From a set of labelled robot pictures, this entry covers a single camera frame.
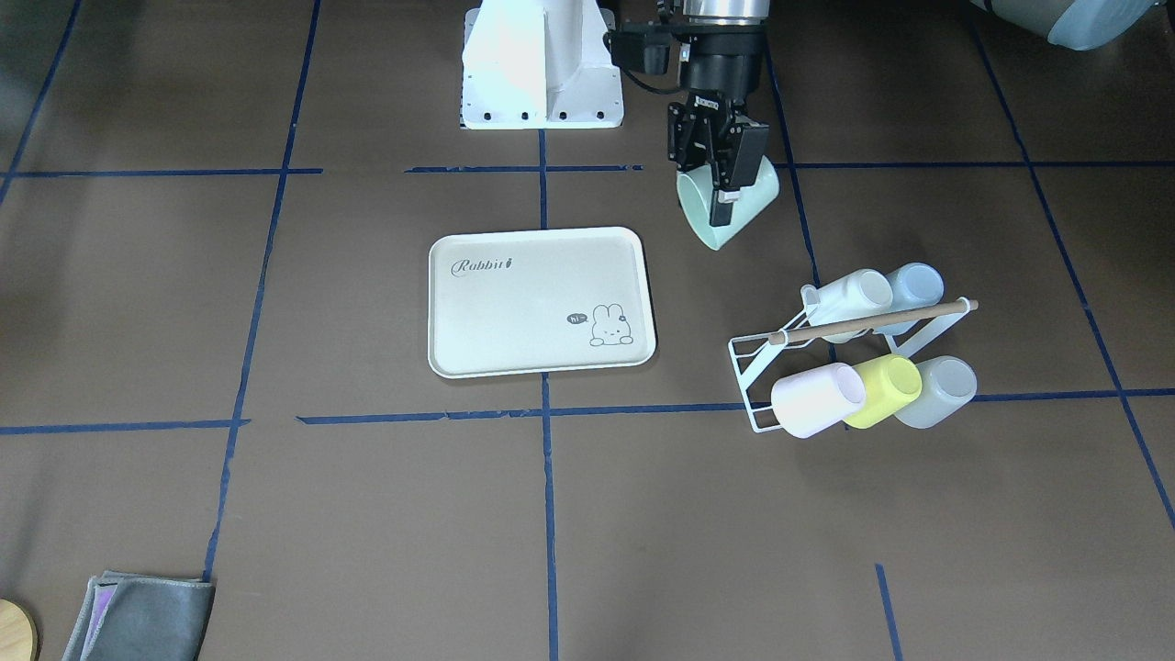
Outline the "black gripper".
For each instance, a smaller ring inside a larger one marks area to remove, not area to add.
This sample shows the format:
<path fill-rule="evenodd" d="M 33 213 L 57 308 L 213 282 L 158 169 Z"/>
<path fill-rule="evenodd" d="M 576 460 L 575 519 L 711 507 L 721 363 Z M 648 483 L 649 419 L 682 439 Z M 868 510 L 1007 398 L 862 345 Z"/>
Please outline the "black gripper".
<path fill-rule="evenodd" d="M 716 189 L 734 198 L 756 183 L 767 153 L 768 124 L 748 114 L 767 31 L 674 26 L 670 32 L 682 41 L 678 83 L 687 92 L 687 101 L 670 104 L 670 160 L 683 174 L 711 166 Z"/>

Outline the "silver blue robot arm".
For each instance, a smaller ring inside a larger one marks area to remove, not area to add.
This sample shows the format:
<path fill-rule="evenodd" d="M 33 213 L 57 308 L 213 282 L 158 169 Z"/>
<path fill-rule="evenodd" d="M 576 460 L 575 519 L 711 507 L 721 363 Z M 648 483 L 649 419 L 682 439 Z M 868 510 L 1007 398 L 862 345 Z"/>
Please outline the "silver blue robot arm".
<path fill-rule="evenodd" d="M 768 1 L 676 1 L 689 22 L 684 27 L 760 27 L 768 18 Z M 1054 46 L 1069 50 L 1095 50 L 1128 31 L 1154 1 L 974 1 L 992 16 L 1027 29 Z M 694 167 L 678 176 L 678 201 L 689 225 L 696 232 L 711 230 L 713 186 L 693 174 Z M 733 205 L 734 222 L 718 227 L 718 232 L 734 234 L 756 217 L 779 194 L 778 177 L 763 163 L 756 186 L 748 188 L 758 200 Z"/>

